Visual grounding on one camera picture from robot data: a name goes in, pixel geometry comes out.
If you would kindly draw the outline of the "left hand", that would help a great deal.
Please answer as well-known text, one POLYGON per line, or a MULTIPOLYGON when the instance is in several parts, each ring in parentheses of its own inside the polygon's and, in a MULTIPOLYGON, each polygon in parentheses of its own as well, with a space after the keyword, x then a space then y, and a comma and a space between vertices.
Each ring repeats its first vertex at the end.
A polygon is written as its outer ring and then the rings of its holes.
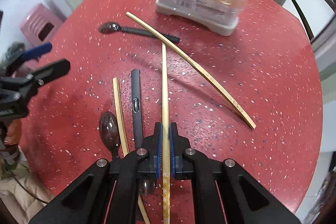
POLYGON ((20 119, 13 120, 7 128, 4 143, 6 146, 19 144, 22 138, 22 122, 20 119))

